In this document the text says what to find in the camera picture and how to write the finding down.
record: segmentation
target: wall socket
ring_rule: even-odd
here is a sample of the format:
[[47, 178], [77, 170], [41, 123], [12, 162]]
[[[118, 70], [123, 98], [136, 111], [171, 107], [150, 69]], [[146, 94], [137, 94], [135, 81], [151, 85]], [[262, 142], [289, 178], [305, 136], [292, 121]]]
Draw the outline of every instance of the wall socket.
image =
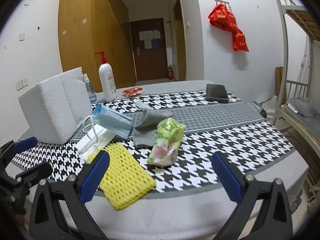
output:
[[22, 81], [21, 81], [21, 80], [16, 83], [16, 89], [17, 89], [17, 91], [19, 91], [20, 89], [22, 89]]
[[27, 78], [22, 79], [21, 82], [22, 82], [22, 87], [23, 88], [26, 87], [27, 85], [29, 85]]

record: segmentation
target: houndstooth tablecloth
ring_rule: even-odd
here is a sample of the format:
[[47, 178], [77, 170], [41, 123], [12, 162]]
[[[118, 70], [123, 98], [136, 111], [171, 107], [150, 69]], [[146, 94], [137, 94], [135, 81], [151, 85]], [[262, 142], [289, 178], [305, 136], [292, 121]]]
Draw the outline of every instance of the houndstooth tablecloth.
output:
[[[133, 140], [122, 141], [140, 165], [156, 180], [148, 198], [187, 195], [220, 187], [211, 167], [211, 155], [223, 152], [243, 173], [257, 173], [294, 151], [289, 141], [268, 121], [251, 110], [240, 99], [228, 93], [230, 102], [220, 104], [205, 100], [205, 91], [144, 95], [104, 103], [130, 115], [134, 124], [142, 120], [137, 100], [155, 109], [171, 109], [174, 118], [187, 124], [186, 133], [175, 164], [164, 169], [147, 164], [151, 149], [136, 149]], [[27, 131], [21, 139], [32, 136]], [[23, 169], [47, 161], [53, 168], [52, 180], [65, 180], [78, 174], [84, 162], [75, 149], [84, 136], [81, 129], [65, 145], [38, 143], [37, 147], [18, 154], [13, 163]]]

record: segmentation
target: white lotion bottle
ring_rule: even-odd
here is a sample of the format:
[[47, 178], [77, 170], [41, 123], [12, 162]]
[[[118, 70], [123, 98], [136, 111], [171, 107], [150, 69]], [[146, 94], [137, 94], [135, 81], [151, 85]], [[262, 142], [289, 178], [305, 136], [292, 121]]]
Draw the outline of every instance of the white lotion bottle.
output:
[[104, 51], [98, 51], [95, 54], [101, 54], [101, 66], [99, 68], [100, 82], [105, 99], [107, 102], [110, 102], [117, 97], [112, 67], [108, 63], [108, 60], [104, 57]]

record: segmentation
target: screw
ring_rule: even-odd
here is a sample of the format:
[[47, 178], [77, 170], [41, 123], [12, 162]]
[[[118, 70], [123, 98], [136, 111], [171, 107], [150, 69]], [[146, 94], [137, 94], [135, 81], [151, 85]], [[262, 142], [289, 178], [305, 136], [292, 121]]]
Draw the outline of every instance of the screw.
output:
[[41, 179], [41, 181], [39, 182], [40, 186], [43, 186], [47, 183], [46, 179]]
[[247, 174], [247, 175], [245, 176], [245, 179], [246, 179], [247, 181], [253, 181], [253, 180], [254, 180], [254, 176], [251, 175], [251, 174]]
[[281, 184], [282, 184], [282, 180], [279, 179], [279, 178], [276, 178], [276, 179], [275, 179], [275, 182], [276, 182], [276, 184], [278, 184], [278, 185], [281, 185]]
[[76, 177], [74, 174], [72, 174], [72, 175], [69, 175], [68, 180], [69, 180], [69, 181], [75, 181], [76, 178], [77, 178], [77, 177]]

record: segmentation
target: doorway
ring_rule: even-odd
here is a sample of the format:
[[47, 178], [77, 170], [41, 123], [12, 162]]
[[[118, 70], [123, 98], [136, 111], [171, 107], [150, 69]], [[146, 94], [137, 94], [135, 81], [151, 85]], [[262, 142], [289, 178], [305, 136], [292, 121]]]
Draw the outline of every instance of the doorway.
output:
[[187, 54], [181, 0], [176, 0], [173, 15], [177, 42], [178, 77], [179, 81], [185, 81], [187, 80]]
[[163, 18], [130, 22], [137, 81], [168, 76]]

